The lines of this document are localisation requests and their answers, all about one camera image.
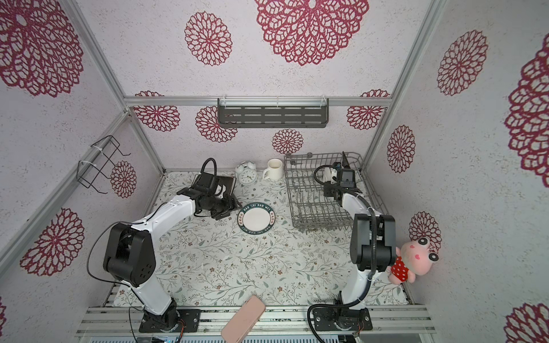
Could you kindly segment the white round plate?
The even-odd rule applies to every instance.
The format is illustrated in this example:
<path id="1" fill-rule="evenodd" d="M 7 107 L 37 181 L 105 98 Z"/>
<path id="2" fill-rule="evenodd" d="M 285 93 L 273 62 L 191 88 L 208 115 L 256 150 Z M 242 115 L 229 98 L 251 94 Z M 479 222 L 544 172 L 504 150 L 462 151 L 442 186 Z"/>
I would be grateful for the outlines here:
<path id="1" fill-rule="evenodd" d="M 253 202 L 245 205 L 237 216 L 238 227 L 246 234 L 261 235 L 271 230 L 276 214 L 270 205 Z"/>
<path id="2" fill-rule="evenodd" d="M 338 183 L 338 168 L 332 166 L 325 167 L 323 171 L 322 181 L 325 184 L 337 184 Z"/>

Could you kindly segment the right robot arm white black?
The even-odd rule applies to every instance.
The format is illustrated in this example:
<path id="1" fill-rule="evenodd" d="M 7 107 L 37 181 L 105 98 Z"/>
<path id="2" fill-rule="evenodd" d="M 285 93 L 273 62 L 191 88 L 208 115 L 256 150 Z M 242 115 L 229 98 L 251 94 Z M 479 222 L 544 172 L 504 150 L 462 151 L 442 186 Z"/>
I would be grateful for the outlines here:
<path id="1" fill-rule="evenodd" d="M 341 306 L 361 310 L 370 288 L 380 275 L 396 261 L 395 220 L 375 210 L 356 187 L 355 171 L 323 165 L 317 169 L 322 177 L 324 195 L 332 197 L 353 219 L 350 258 L 355 269 L 340 293 Z"/>

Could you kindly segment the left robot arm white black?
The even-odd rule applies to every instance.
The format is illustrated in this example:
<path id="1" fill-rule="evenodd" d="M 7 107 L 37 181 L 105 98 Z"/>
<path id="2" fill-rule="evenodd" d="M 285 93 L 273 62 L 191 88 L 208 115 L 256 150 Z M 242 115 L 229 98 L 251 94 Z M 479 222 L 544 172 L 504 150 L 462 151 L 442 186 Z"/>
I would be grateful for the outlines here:
<path id="1" fill-rule="evenodd" d="M 155 275 L 155 249 L 161 236 L 202 210 L 219 221 L 241 207 L 234 194 L 208 195 L 186 187 L 139 222 L 115 224 L 110 229 L 103 268 L 133 291 L 144 305 L 144 321 L 148 325 L 159 331 L 172 331 L 179 321 L 177 303 Z"/>

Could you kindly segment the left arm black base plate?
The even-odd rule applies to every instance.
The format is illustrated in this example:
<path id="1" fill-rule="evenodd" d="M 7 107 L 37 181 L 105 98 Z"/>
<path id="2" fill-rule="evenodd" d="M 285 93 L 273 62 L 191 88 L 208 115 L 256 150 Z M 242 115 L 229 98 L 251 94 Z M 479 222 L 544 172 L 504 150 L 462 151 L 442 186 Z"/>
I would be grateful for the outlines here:
<path id="1" fill-rule="evenodd" d="M 144 311 L 139 333 L 196 332 L 200 323 L 200 310 L 171 309 L 163 315 Z"/>

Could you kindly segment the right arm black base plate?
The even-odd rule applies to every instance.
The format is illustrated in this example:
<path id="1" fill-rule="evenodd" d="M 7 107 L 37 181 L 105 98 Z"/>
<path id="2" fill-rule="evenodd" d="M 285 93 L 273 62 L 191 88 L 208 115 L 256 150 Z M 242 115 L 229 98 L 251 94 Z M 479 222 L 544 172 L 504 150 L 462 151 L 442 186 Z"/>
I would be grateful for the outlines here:
<path id="1" fill-rule="evenodd" d="M 373 323 L 368 309 L 350 310 L 319 307 L 312 311 L 314 328 L 319 332 L 371 331 Z"/>

